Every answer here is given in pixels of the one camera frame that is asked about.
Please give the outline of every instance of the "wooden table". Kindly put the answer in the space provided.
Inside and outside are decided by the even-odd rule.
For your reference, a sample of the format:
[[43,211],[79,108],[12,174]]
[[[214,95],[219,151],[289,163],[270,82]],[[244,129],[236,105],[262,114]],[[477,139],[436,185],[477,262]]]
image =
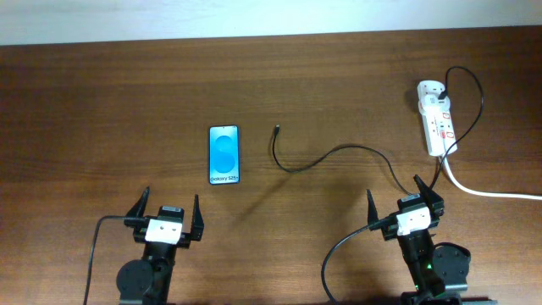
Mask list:
[[[486,93],[482,119],[451,157],[477,190],[540,193],[542,28],[422,30],[314,36],[108,42],[0,48],[0,303],[82,302],[94,226],[125,214],[146,186],[148,214],[187,210],[200,195],[202,242],[179,251],[177,304],[308,304],[328,299],[328,250],[365,225],[371,189],[381,216],[404,194],[368,152],[339,152],[305,173],[270,155],[280,124],[285,165],[341,143],[384,153],[399,180],[430,182],[416,85],[462,64]],[[478,91],[450,83],[457,133]],[[241,129],[241,183],[207,182],[211,125]],[[542,204],[475,197],[441,179],[446,215],[435,241],[473,254],[465,296],[542,302]],[[143,246],[119,221],[100,232],[90,303],[115,304],[119,268]],[[331,291],[360,302],[414,289],[396,241],[346,243],[328,268]]]

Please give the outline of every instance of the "black power cord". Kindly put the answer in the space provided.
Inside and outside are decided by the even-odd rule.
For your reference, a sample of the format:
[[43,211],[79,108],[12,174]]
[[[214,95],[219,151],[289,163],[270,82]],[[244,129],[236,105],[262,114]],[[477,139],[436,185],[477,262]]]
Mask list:
[[333,255],[333,253],[335,252],[335,250],[337,250],[338,247],[340,247],[340,245],[342,245],[343,243],[345,243],[346,241],[348,241],[349,239],[351,239],[352,237],[362,233],[363,231],[369,229],[369,226],[366,225],[364,227],[362,227],[361,229],[358,229],[358,230],[355,230],[353,231],[352,233],[350,233],[348,236],[346,236],[345,238],[341,239],[339,242],[337,242],[336,245],[334,245],[331,250],[329,250],[329,253],[328,255],[325,257],[324,259],[324,262],[322,263],[322,272],[320,273],[320,276],[322,277],[322,285],[324,286],[324,290],[325,290],[325,293],[328,295],[329,297],[329,300],[331,300],[331,302],[333,304],[337,304],[337,300],[335,300],[335,298],[333,297],[333,295],[331,294],[331,291],[329,291],[329,288],[328,288],[328,284],[326,284],[325,282],[325,267],[328,265],[328,261],[329,259],[331,258],[331,255]]
[[482,116],[482,112],[484,111],[484,89],[482,88],[482,84],[480,84],[480,81],[478,80],[478,77],[476,77],[476,75],[470,69],[467,69],[467,68],[462,67],[462,66],[453,66],[453,67],[450,67],[446,71],[444,90],[440,93],[439,99],[444,99],[445,97],[448,96],[448,74],[453,69],[462,69],[462,70],[464,70],[465,72],[467,72],[469,75],[471,75],[473,77],[474,81],[476,82],[476,86],[478,87],[478,90],[480,91],[480,98],[481,98],[480,110],[478,112],[478,115],[476,116],[476,119],[473,121],[471,126],[468,127],[467,131],[465,131],[463,136],[460,136],[459,139],[457,139],[457,141],[455,141],[453,144],[451,144],[450,147],[448,147],[448,150],[446,150],[446,153],[444,154],[444,156],[442,156],[442,160],[440,161],[439,169],[434,174],[433,181],[431,182],[431,185],[429,186],[429,188],[431,190],[433,190],[433,186],[437,183],[437,179],[439,179],[440,172],[442,171],[442,164],[444,163],[444,161],[448,157],[448,153],[450,152],[451,148],[454,147],[455,145],[457,145],[457,143],[459,143],[459,141],[461,141],[473,129],[473,127],[476,125],[476,123],[478,123],[478,120]]
[[103,216],[100,218],[100,220],[98,220],[96,224],[96,229],[94,230],[94,238],[92,239],[91,257],[88,260],[88,272],[86,274],[86,289],[85,289],[85,299],[83,300],[83,305],[86,305],[86,302],[88,301],[88,293],[91,289],[92,259],[94,258],[94,248],[96,247],[96,240],[98,238],[98,231],[100,230],[100,225],[102,225],[102,222],[105,219],[121,219],[121,220],[132,220],[132,221],[145,220],[142,217],[127,217],[127,216],[114,216],[114,215]]
[[332,154],[334,153],[337,153],[339,150],[343,150],[343,149],[347,149],[347,148],[359,148],[359,149],[365,149],[365,150],[368,150],[370,152],[373,152],[373,153],[376,153],[378,154],[380,157],[382,157],[384,159],[384,161],[388,164],[388,168],[390,168],[390,172],[391,172],[391,176],[393,177],[393,180],[395,181],[395,183],[399,186],[399,188],[401,188],[402,191],[404,191],[406,194],[408,195],[412,195],[409,191],[407,191],[402,185],[401,183],[398,181],[397,177],[395,176],[395,173],[393,171],[393,168],[391,167],[391,163],[390,161],[388,160],[388,158],[382,154],[381,152],[375,150],[375,149],[372,149],[371,147],[365,147],[365,146],[362,146],[362,145],[353,145],[353,144],[348,144],[348,145],[340,145],[338,147],[335,147],[333,149],[331,149],[329,152],[327,152],[326,154],[324,154],[322,157],[320,157],[319,159],[317,159],[316,161],[313,161],[311,164],[307,165],[307,166],[304,166],[304,167],[301,167],[301,168],[298,168],[298,169],[287,169],[286,167],[282,166],[282,164],[280,164],[279,160],[277,159],[277,154],[274,150],[274,146],[275,146],[275,142],[277,141],[277,136],[279,135],[279,131],[280,131],[280,125],[276,125],[274,127],[274,135],[273,135],[273,148],[272,148],[272,151],[273,151],[273,158],[274,158],[274,162],[279,166],[280,169],[282,169],[283,171],[285,172],[288,172],[288,173],[301,173],[302,171],[305,171],[307,169],[310,169],[311,167],[315,166],[316,164],[319,164],[320,162],[324,161],[327,157],[331,156]]

